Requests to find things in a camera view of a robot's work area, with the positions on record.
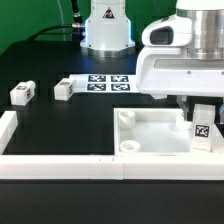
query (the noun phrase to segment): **black table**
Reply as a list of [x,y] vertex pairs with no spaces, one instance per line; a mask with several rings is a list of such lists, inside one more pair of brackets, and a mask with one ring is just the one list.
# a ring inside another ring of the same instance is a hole
[[[178,108],[175,97],[155,101],[149,95],[127,93],[79,93],[68,102],[54,100],[53,87],[62,78],[84,73],[134,75],[136,59],[137,54],[119,59],[83,55],[72,42],[11,45],[0,56],[0,113],[16,110],[19,126],[4,154],[113,155],[113,108]],[[36,96],[26,107],[11,106],[10,90],[28,80],[35,81]],[[206,100],[221,103],[220,99]],[[4,224],[224,222],[222,181],[0,183]]]

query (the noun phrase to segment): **cable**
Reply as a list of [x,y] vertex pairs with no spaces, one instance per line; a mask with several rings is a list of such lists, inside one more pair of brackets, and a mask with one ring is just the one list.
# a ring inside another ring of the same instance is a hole
[[28,41],[33,41],[35,40],[38,36],[42,35],[43,33],[46,33],[47,31],[50,30],[56,30],[56,29],[65,29],[65,28],[72,28],[71,24],[67,24],[67,25],[58,25],[58,26],[52,26],[52,27],[48,27],[45,28],[43,30],[40,30],[39,32],[37,32],[36,34],[30,36],[27,40]]
[[71,0],[71,2],[72,2],[73,13],[74,13],[73,15],[74,23],[82,23],[82,15],[79,12],[77,0]]
[[153,5],[154,5],[154,7],[156,9],[156,12],[157,12],[158,16],[160,18],[162,18],[162,14],[161,14],[161,11],[160,11],[160,7],[159,7],[157,1],[156,0],[152,0],[152,2],[153,2]]
[[57,0],[57,3],[58,3],[58,8],[59,8],[60,17],[61,17],[61,24],[64,25],[65,24],[65,20],[64,20],[63,10],[62,10],[62,7],[61,7],[61,1]]

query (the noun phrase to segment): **block with marker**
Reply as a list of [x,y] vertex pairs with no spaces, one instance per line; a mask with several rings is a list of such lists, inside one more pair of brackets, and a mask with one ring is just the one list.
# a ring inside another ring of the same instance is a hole
[[35,95],[36,84],[33,81],[20,82],[11,92],[12,105],[25,106]]
[[62,79],[55,87],[54,87],[54,96],[56,100],[64,100],[67,101],[72,94],[74,93],[75,88],[75,79]]

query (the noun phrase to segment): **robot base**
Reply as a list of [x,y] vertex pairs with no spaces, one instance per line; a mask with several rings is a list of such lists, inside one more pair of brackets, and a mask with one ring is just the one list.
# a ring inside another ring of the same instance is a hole
[[135,46],[128,47],[120,51],[103,51],[103,50],[94,50],[92,48],[82,47],[81,52],[85,54],[94,55],[97,57],[122,57],[124,55],[129,55],[135,53]]

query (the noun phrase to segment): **black cable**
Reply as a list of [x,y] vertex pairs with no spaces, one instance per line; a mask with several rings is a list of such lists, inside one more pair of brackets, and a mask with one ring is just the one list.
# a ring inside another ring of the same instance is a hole
[[82,16],[79,12],[77,0],[71,0],[71,3],[72,3],[72,9],[74,13],[73,15],[74,23],[82,23]]
[[153,2],[153,5],[154,5],[154,7],[156,9],[157,15],[159,16],[159,18],[162,18],[160,7],[159,7],[157,1],[156,0],[152,0],[152,2]]
[[35,40],[39,35],[42,35],[43,33],[46,33],[47,31],[50,31],[50,30],[56,30],[56,29],[64,29],[64,28],[72,28],[72,25],[71,25],[71,24],[68,24],[68,25],[51,26],[51,27],[45,28],[45,29],[43,29],[43,30],[40,30],[40,31],[37,32],[36,34],[30,36],[27,40],[28,40],[28,41],[33,41],[33,40]]

